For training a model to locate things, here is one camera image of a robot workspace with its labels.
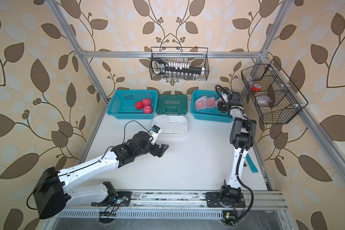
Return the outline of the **white foam net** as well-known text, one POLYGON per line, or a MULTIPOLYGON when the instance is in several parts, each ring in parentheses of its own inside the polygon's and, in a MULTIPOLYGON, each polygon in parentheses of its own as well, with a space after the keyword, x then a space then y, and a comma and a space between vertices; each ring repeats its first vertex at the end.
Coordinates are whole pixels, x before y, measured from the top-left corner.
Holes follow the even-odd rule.
POLYGON ((183 135, 187 132, 187 124, 180 122, 172 122, 169 124, 170 132, 175 135, 183 135))
POLYGON ((170 122, 168 115, 160 115, 156 117, 156 124, 168 124, 170 122))

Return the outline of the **red apple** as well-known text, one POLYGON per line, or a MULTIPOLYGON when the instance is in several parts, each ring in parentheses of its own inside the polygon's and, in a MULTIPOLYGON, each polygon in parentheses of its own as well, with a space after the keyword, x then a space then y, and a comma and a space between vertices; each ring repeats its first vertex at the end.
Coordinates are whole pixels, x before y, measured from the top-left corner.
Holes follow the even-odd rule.
POLYGON ((142 103, 143 103, 144 107, 146 107, 146 106, 151 106, 152 101, 151 101, 151 99, 146 98, 146 99, 143 99, 142 103))
POLYGON ((152 108, 151 106, 147 105, 147 106, 145 106, 145 107, 143 108, 143 112, 144 112, 145 114, 152 114, 152 113, 153 113, 153 108, 152 108))

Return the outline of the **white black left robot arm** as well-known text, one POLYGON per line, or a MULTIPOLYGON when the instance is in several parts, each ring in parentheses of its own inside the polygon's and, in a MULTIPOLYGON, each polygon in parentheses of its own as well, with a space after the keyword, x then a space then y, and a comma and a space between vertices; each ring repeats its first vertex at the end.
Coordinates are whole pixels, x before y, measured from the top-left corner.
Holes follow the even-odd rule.
POLYGON ((111 182, 83 187, 82 184, 111 170, 116 170, 145 154, 161 158, 169 148, 155 141, 159 132, 140 131, 130 140, 110 147, 101 156, 80 165, 56 170, 46 169, 31 192, 40 219, 51 218, 67 207, 90 203, 96 207, 118 206, 127 201, 111 182))

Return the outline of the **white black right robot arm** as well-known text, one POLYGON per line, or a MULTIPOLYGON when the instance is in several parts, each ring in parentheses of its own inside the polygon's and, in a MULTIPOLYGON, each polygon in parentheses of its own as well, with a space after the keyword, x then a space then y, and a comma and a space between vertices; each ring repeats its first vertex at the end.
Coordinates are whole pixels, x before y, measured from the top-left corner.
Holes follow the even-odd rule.
POLYGON ((239 101, 239 93, 224 90, 219 96, 218 110, 233 118, 229 137, 229 142, 234 147, 232 170, 221 186, 219 196, 221 205, 230 208, 242 200, 242 188, 248 188, 243 185, 241 177, 246 156, 254 144, 256 121, 246 115, 239 101))

